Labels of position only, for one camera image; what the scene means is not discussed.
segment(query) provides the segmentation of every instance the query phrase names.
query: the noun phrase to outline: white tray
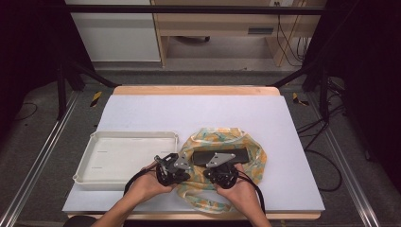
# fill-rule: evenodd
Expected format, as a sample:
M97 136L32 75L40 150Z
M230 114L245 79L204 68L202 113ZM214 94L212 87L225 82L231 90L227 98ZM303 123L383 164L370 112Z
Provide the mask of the white tray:
M177 152L172 131L97 131L91 134L73 179L89 190L124 190L154 157Z

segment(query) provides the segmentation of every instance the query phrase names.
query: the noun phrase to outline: black mechanical part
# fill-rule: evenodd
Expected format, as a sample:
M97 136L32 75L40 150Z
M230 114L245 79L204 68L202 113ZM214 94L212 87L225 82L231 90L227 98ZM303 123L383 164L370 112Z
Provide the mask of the black mechanical part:
M209 161L213 159L216 153L230 153L234 154L235 158L230 160L229 163L249 163L250 158L246 148L234 149L219 149L219 150L194 150L192 154L192 162L195 166L206 166Z
M224 163L217 167L207 168L203 171L203 175L211 183L216 183L224 189L229 189L235 185L239 173L233 163Z
M187 181L190 176L184 169L177 168L174 163L179 159L177 153L170 153L164 159L159 156L155 157L159 165L156 166L156 177L163 186L169 186L174 183Z

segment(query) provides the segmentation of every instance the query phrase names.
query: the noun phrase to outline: floral plastic bag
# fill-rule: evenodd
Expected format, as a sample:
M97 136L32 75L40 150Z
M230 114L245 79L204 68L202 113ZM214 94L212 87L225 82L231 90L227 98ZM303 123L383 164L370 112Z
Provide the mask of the floral plastic bag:
M250 162L243 164L245 173L258 184L263 177L267 155L262 147L254 141L251 136L239 128L203 128L199 132L191 135L183 144L180 156L185 153L189 159L191 178L177 186L177 193L180 197L189 202L195 209L211 214L220 214L230 211L231 204L217 201L209 201L205 198L197 197L199 192L205 190L215 190L210 181L203 176L204 167L194 166L192 154L194 149L202 150L221 150L246 148Z

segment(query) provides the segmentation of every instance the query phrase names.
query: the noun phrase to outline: white table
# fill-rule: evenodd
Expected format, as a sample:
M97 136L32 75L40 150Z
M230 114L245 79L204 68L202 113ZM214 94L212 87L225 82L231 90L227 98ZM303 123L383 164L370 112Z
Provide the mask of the white table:
M130 86L116 88L98 131L175 131L178 149L200 128L241 128L266 151L259 184L270 219L315 219L324 210L287 103L268 87ZM91 191L74 184L63 211L99 217L123 191ZM173 191L138 205L131 219L242 219L192 209Z

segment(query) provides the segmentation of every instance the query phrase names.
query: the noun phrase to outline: human hand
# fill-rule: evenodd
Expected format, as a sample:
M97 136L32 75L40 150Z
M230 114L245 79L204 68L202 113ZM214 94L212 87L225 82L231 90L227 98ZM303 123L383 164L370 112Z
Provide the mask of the human hand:
M170 186L161 185L154 171L142 175L131 185L128 192L121 198L101 219L94 223L93 227L118 227L135 208L136 205L151 199L152 197L171 192L175 184Z
M145 168L149 168L153 166L155 162L151 165L146 166ZM176 186L176 184L172 184L169 186L163 186L159 183L156 177L155 167L151 169L149 172L144 174L143 176L136 179L136 181L132 184L130 190L124 197L134 199L138 203L142 203L147 201L159 194L171 192L172 189Z
M240 171L240 175L241 172L244 172L242 164L236 164L235 168ZM255 189L250 183L238 178L236 184L231 188L224 189L218 184L214 184L214 186L218 194L229 200L253 226L270 226L264 211L260 209Z

